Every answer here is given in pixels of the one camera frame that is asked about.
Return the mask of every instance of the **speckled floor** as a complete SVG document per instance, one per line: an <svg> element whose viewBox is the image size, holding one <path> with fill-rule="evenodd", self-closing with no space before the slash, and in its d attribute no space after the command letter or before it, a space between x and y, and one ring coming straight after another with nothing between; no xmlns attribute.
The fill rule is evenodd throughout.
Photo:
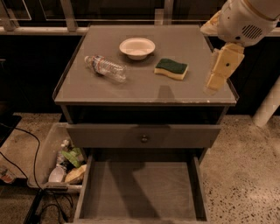
<svg viewBox="0 0 280 224"><path fill-rule="evenodd" d="M17 114L18 127L36 135L43 143L48 130L60 119L56 114ZM221 132L200 165L211 223L280 223L280 117L273 116L263 128L248 115L226 115ZM37 141L14 130L0 151L32 175ZM0 157L18 177L20 171ZM23 187L0 186L0 223L23 223L35 191ZM58 197L66 215L73 216L64 197ZM45 196L38 210L55 203ZM57 223L56 207L42 216L42 223Z"/></svg>

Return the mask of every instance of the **green sponge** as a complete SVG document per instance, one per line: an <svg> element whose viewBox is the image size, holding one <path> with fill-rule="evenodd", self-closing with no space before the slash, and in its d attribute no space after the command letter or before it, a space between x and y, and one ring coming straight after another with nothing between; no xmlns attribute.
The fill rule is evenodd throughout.
<svg viewBox="0 0 280 224"><path fill-rule="evenodd" d="M155 74L164 74L175 80L182 81L186 75L188 65L184 63L178 63L171 59L161 59L154 70Z"/></svg>

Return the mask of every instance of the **electrical cable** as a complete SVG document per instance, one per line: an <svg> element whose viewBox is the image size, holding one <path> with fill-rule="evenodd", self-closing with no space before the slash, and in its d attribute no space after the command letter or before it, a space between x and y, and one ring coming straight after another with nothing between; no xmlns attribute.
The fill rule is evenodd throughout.
<svg viewBox="0 0 280 224"><path fill-rule="evenodd" d="M24 176L27 178L26 174L23 172L22 169L20 169L16 164L14 164L13 162L11 162L1 151L0 151L0 154L1 154L2 157L3 157L4 159L6 159L10 164L16 166L16 167L24 174Z"/></svg>
<svg viewBox="0 0 280 224"><path fill-rule="evenodd" d="M38 146L37 146L37 149L36 149L35 158L34 158L34 164L33 164L33 175L34 175L34 180L35 180L35 183L36 183L37 187L38 187L40 190L44 191L43 188L39 185L39 183L38 183L38 181L37 181L37 179L36 179L36 172L35 172L35 170L36 170L36 169L35 169L36 159L37 159L37 155L38 155L38 151L39 151L39 147L40 147L40 141L39 141L39 139L38 139L35 135L33 135L31 132L29 132L29 131L27 131L27 130L25 130L25 129L13 128L13 127L7 126L7 125L5 125L5 124L3 124L3 123L1 123L1 122L0 122L0 125L4 126L4 127L6 127L6 128L9 128L9 129L15 129L15 130L23 131L23 132L25 132L25 133L27 133L27 134L33 136L33 137L38 141Z"/></svg>

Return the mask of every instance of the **gray cabinet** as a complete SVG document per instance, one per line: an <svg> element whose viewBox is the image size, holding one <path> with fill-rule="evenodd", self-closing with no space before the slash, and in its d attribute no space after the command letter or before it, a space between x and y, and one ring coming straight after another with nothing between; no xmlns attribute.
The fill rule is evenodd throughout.
<svg viewBox="0 0 280 224"><path fill-rule="evenodd" d="M152 40L156 50L134 61L119 45ZM117 84L86 69L100 54L124 64ZM211 50L197 25L93 25L54 91L73 143L93 153L75 221L79 223L207 223L199 163L236 96L228 84L203 91ZM162 58L187 63L184 80L156 75Z"/></svg>

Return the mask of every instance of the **black cable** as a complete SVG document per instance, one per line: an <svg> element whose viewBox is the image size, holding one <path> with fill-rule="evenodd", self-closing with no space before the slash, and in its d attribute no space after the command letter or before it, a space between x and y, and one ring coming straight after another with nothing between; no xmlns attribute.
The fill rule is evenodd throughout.
<svg viewBox="0 0 280 224"><path fill-rule="evenodd" d="M22 171L22 169L20 169L16 164L14 164L13 162L11 162L1 151L0 151L0 154L1 154L2 157L3 157L4 159L6 159L10 164L16 166L16 167L24 174L24 176L27 178L26 174Z"/></svg>
<svg viewBox="0 0 280 224"><path fill-rule="evenodd" d="M41 215L42 215L42 213L43 213L48 207L56 207L56 208L58 209L58 214L59 214L58 219L59 219L59 224L61 224L61 223L60 223L60 208L59 208L59 206L58 206L57 204L53 204L53 203L52 203L52 204L49 204L49 205L47 205L47 206L45 206L45 207L42 209L41 213L39 214L40 223L41 223Z"/></svg>
<svg viewBox="0 0 280 224"><path fill-rule="evenodd" d="M6 128L9 128L9 129L15 129L15 130L23 131L23 132L25 132L25 133L27 133L27 134L33 136L33 137L38 141L38 147L37 147L37 149L36 149L35 158L34 158L34 164L33 164L33 175L34 175L34 180L35 180L35 183L36 183L37 187L38 187L40 190L43 191L42 187L40 187L40 185L39 185L39 183L38 183L38 181L37 181L37 179L36 179L36 172L35 172L35 170L36 170L36 169L35 169L35 164L36 164L37 154L38 154L39 147L40 147L40 141L39 141L39 139L38 139L35 135L33 135L31 132L29 132L29 131L27 131L27 130L25 130L25 129L13 128L13 127L7 126L7 125L5 125L5 124L3 124L3 123L1 123L1 122L0 122L0 125L4 126L4 127L6 127Z"/></svg>

